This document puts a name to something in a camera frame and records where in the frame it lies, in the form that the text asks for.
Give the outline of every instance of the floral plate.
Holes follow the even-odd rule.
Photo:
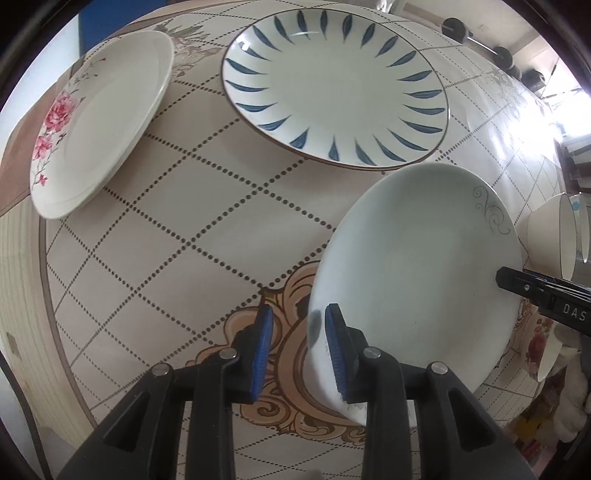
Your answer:
[[[117,172],[164,96],[174,46],[158,31],[123,35],[89,57],[53,102],[31,158],[39,214],[61,218]]]

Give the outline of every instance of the tablecloth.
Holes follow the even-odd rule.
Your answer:
[[[309,7],[363,15],[427,57],[445,86],[451,118],[426,161],[467,168],[496,190],[516,224],[524,265],[523,221],[560,191],[547,108],[483,57],[422,25],[319,0],[236,2],[130,25],[170,35],[173,75],[115,177],[83,208],[47,222],[49,314],[73,388],[101,421],[149,366],[201,361],[254,320],[260,301],[270,304],[275,329],[262,398],[234,408],[241,480],[361,474],[363,428],[305,388],[306,314],[332,233],[385,173],[329,166],[268,141],[240,119],[220,78],[225,49],[244,28]],[[501,426],[538,388],[519,367],[520,327],[530,314],[527,303],[520,309],[498,366],[476,391]],[[183,432],[185,442],[186,425]],[[412,442],[418,477],[416,432]],[[181,448],[179,477],[183,468]]]

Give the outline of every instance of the bowl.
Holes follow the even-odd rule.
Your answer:
[[[570,197],[573,206],[574,221],[577,227],[577,258],[583,262],[589,259],[589,200],[584,193]]]
[[[527,250],[536,270],[570,280],[577,257],[577,228],[568,195],[559,193],[530,213]]]

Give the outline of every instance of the plate rim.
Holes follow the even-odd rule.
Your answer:
[[[224,67],[226,64],[226,59],[228,57],[228,54],[230,53],[230,48],[236,43],[236,40],[240,37],[240,35],[242,35],[246,30],[248,30],[249,28],[251,28],[253,25],[257,25],[260,22],[262,22],[263,20],[266,20],[267,18],[271,18],[274,17],[276,15],[280,15],[280,14],[284,14],[284,13],[288,13],[288,12],[296,12],[299,10],[325,10],[325,11],[333,11],[333,12],[341,12],[344,14],[350,14],[350,15],[354,15],[355,17],[359,17],[359,18],[363,18],[365,20],[368,20],[376,25],[380,25],[382,27],[384,27],[386,30],[390,30],[390,32],[395,33],[396,35],[402,37],[409,45],[411,45],[416,52],[423,57],[423,59],[427,62],[427,64],[431,67],[431,69],[433,70],[433,73],[437,76],[437,80],[439,81],[439,83],[441,84],[441,89],[443,90],[443,95],[445,96],[445,100],[447,103],[447,118],[446,118],[446,124],[445,124],[445,129],[443,130],[443,135],[441,136],[439,142],[437,142],[437,145],[435,145],[435,147],[433,147],[426,155],[422,156],[421,158],[418,158],[416,160],[413,160],[411,162],[406,162],[402,165],[393,165],[391,167],[381,167],[381,166],[376,166],[376,167],[372,167],[372,166],[363,166],[363,165],[351,165],[351,164],[345,164],[345,163],[340,163],[340,162],[335,162],[332,160],[327,160],[326,158],[322,158],[322,157],[318,157],[316,155],[310,155],[308,153],[303,152],[302,150],[292,147],[289,144],[285,144],[283,142],[281,142],[280,140],[277,140],[276,138],[266,134],[264,131],[262,131],[260,128],[257,128],[256,125],[254,125],[241,111],[239,108],[236,107],[234,101],[232,101],[231,96],[228,94],[228,89],[226,88],[226,80],[224,77]],[[399,32],[393,30],[392,28],[389,28],[387,25],[381,24],[381,23],[377,23],[374,20],[371,20],[370,18],[364,17],[363,15],[361,15],[361,12],[359,14],[357,13],[353,13],[350,12],[348,10],[341,10],[340,8],[319,8],[319,7],[302,7],[302,8],[290,8],[287,10],[282,10],[281,12],[275,12],[273,14],[269,14],[266,15],[262,18],[259,18],[258,20],[256,20],[255,22],[247,25],[246,27],[244,27],[243,29],[240,30],[240,32],[238,32],[238,34],[236,35],[236,37],[234,37],[232,39],[232,41],[230,42],[230,44],[228,45],[223,58],[222,58],[222,62],[220,65],[220,77],[222,80],[222,91],[224,93],[224,95],[226,96],[226,98],[228,99],[228,102],[230,103],[230,105],[232,106],[232,108],[235,110],[235,112],[238,114],[238,116],[240,117],[241,120],[243,120],[249,127],[251,127],[255,132],[257,132],[259,135],[261,135],[262,137],[272,141],[273,143],[279,145],[280,147],[283,147],[291,152],[295,152],[300,154],[301,156],[303,156],[304,158],[309,158],[310,160],[315,160],[321,163],[324,163],[326,165],[332,165],[335,167],[340,167],[340,168],[346,168],[348,170],[359,170],[359,171],[392,171],[392,170],[399,170],[400,168],[404,168],[407,167],[409,165],[414,165],[417,163],[420,163],[422,161],[424,161],[425,159],[427,159],[429,156],[433,155],[433,153],[435,152],[435,150],[437,150],[439,148],[439,146],[441,146],[441,143],[443,142],[443,140],[445,139],[446,135],[447,135],[447,130],[449,128],[449,121],[452,115],[451,112],[451,108],[450,108],[450,104],[449,104],[449,97],[447,96],[447,90],[445,85],[443,84],[443,82],[441,81],[441,77],[439,76],[438,72],[435,70],[435,68],[433,67],[433,65],[431,64],[431,62],[427,59],[427,57],[425,55],[423,55],[423,53],[421,51],[419,51],[419,49],[410,41],[406,38],[406,36],[401,35]]]
[[[136,32],[130,32],[130,33],[126,33],[123,35],[119,35],[117,37],[114,37],[107,45],[104,45],[101,48],[98,48],[88,58],[84,59],[79,70],[87,62],[92,61],[92,59],[95,58],[96,55],[98,55],[99,53],[100,54],[104,53],[106,49],[108,49],[109,47],[111,47],[113,45],[117,45],[117,43],[119,41],[123,40],[124,38],[132,37],[134,35],[146,35],[146,34],[152,35],[152,36],[155,35],[156,37],[160,37],[160,38],[163,38],[162,35],[165,36],[166,39],[168,40],[168,46],[170,47],[170,49],[169,49],[169,58],[167,58],[167,67],[168,67],[167,72],[164,75],[162,85],[160,86],[158,93],[152,97],[152,102],[150,103],[150,106],[147,109],[147,113],[145,114],[145,118],[138,125],[138,129],[134,132],[128,145],[120,152],[120,154],[118,155],[117,161],[114,162],[114,164],[111,167],[111,169],[109,170],[109,172],[99,181],[89,184],[88,187],[86,189],[84,189],[84,191],[79,193],[78,195],[75,195],[69,199],[61,200],[61,201],[40,202],[39,198],[37,198],[37,196],[33,194],[33,183],[31,181],[31,176],[29,175],[29,191],[31,194],[31,200],[33,201],[33,205],[35,206],[37,213],[41,217],[43,217],[44,219],[58,220],[58,219],[64,218],[67,215],[74,212],[75,210],[77,210],[78,208],[85,205],[87,202],[91,201],[96,196],[98,191],[101,190],[109,182],[109,180],[111,180],[111,178],[117,173],[117,171],[121,168],[121,165],[123,165],[125,160],[127,160],[131,151],[138,144],[143,133],[145,132],[145,130],[148,128],[148,125],[152,121],[154,114],[156,113],[156,110],[158,109],[158,107],[159,107],[159,105],[160,105],[160,103],[161,103],[161,101],[168,89],[168,86],[170,84],[170,79],[172,77],[172,65],[174,63],[174,42],[173,42],[172,38],[170,38],[169,35],[167,35],[164,32],[158,31],[158,30],[140,30],[140,31],[136,31]],[[61,92],[63,90],[65,90],[65,88],[69,85],[72,78],[73,77],[68,79],[66,84],[58,92],[57,96],[59,96],[59,94],[61,94]],[[37,136],[39,136],[42,131],[43,131],[43,124],[41,125],[41,128],[40,128],[39,132],[37,133]],[[63,209],[63,211],[61,213],[56,212],[56,210],[59,210],[60,205],[68,204],[68,202],[71,202],[72,204],[70,206],[68,206],[67,208]],[[51,208],[46,209],[46,205],[51,205]]]
[[[421,163],[421,164],[415,164],[413,168],[434,168],[434,169],[442,169],[442,170],[461,170],[462,174],[467,174],[468,177],[474,177],[475,179],[480,180],[480,182],[478,182],[480,185],[487,187],[490,191],[492,191],[495,196],[496,196],[496,200],[498,200],[499,202],[499,207],[502,209],[503,213],[506,214],[507,218],[510,220],[510,233],[508,235],[508,237],[511,237],[514,241],[514,246],[515,246],[515,254],[516,254],[516,258],[521,259],[522,261],[522,255],[521,255],[521,248],[519,247],[519,237],[517,235],[517,229],[515,228],[515,225],[513,225],[512,222],[512,218],[511,215],[509,214],[508,209],[505,206],[505,202],[503,201],[503,199],[501,198],[501,196],[497,193],[497,191],[490,185],[490,183],[488,183],[486,180],[484,180],[480,175],[474,173],[472,170],[469,170],[468,168],[459,166],[459,165],[453,165],[453,164],[449,164],[449,163],[443,163],[443,162],[426,162],[426,163]],[[411,171],[403,171],[403,174],[411,174]],[[377,189],[379,187],[379,184],[382,182],[387,182],[387,178],[389,178],[390,176],[386,176],[383,177],[382,179],[376,181],[368,190],[366,190],[366,192],[357,199],[357,201],[349,208],[349,210],[347,211],[347,213],[345,214],[345,216],[343,217],[343,219],[340,222],[340,225],[343,223],[343,221],[345,221],[345,219],[347,218],[347,216],[349,216],[350,213],[352,213],[353,208],[358,204],[358,202],[363,199],[364,197],[367,197],[371,194],[371,192],[374,189]],[[337,231],[333,234],[333,236],[331,237],[331,241],[334,240],[335,235],[338,234],[338,228]],[[317,288],[317,282],[318,279],[320,278],[320,274],[322,273],[322,263],[324,261],[324,259],[326,258],[326,252],[328,251],[328,249],[330,248],[331,245],[334,244],[329,244],[329,247],[325,250],[322,258],[320,259],[319,265],[317,267],[317,271],[316,271],[316,275],[314,277],[314,282],[313,282],[313,286],[312,286],[312,290],[310,292],[310,301],[308,303],[308,310],[307,310],[307,318],[308,318],[308,322],[306,324],[306,334],[307,334],[307,348],[308,348],[308,356],[310,359],[310,364],[312,369],[315,371],[315,379],[312,380],[313,383],[317,384],[320,388],[320,391],[322,392],[322,394],[325,396],[326,401],[328,402],[328,405],[330,406],[330,408],[334,409],[335,411],[339,412],[340,414],[344,415],[346,418],[352,420],[352,421],[359,421],[360,417],[358,418],[353,418],[352,415],[353,412],[356,411],[356,407],[358,405],[363,405],[361,407],[361,411],[363,412],[363,414],[365,414],[367,412],[367,407],[365,403],[360,403],[360,404],[346,404],[342,399],[339,401],[339,403],[334,403],[332,400],[331,395],[326,394],[327,389],[326,388],[322,388],[320,385],[321,383],[318,382],[319,377],[316,376],[316,367],[315,362],[312,360],[314,355],[318,355],[318,349],[321,348],[323,345],[327,345],[327,343],[323,343],[322,345],[318,345],[318,338],[316,340],[316,343],[314,343],[313,345],[311,345],[311,338],[313,338],[313,335],[311,335],[311,329],[312,329],[312,324],[310,323],[310,319],[313,318],[312,315],[312,298],[315,294],[315,290]],[[518,295],[512,295],[514,297],[514,301],[516,302],[516,304],[519,303],[520,301],[520,297]],[[325,310],[326,306],[323,306],[320,309],[320,318],[322,320],[321,323],[321,330],[324,331],[324,310]],[[515,321],[513,320],[513,324],[512,324],[512,329],[515,327]],[[511,337],[511,329],[508,329],[509,331],[509,335],[507,336],[507,341],[510,339]],[[395,354],[393,352],[388,352],[390,353],[390,355],[395,356]],[[481,375],[481,377],[483,377],[483,380],[480,382],[480,384],[482,385],[482,382],[486,381],[488,375],[491,374],[491,372],[494,370],[494,368],[492,368],[486,375]]]

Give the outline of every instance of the white plate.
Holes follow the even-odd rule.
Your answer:
[[[310,297],[310,391],[353,421],[365,405],[337,392],[324,310],[338,303],[347,325],[399,362],[443,361],[474,391],[501,357],[520,297],[501,290],[501,267],[521,269],[509,214],[482,179],[426,163],[379,181],[347,213],[323,255]]]
[[[88,58],[68,81],[33,151],[31,197],[41,216],[68,215],[117,172],[160,104],[173,58],[166,34],[130,33]]]
[[[264,18],[230,45],[226,94],[259,132],[335,165],[389,170],[420,161],[447,129],[431,64],[399,34],[349,12]]]

